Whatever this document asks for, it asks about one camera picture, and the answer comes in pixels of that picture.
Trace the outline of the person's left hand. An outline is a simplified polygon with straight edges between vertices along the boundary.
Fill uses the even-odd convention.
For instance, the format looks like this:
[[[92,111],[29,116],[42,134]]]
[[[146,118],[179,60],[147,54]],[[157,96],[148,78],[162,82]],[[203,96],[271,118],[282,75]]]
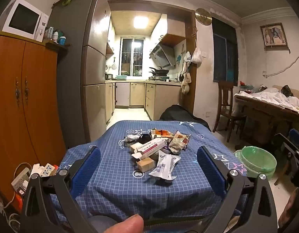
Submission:
[[[139,214],[135,214],[121,223],[117,223],[106,229],[104,233],[142,233],[144,220]]]

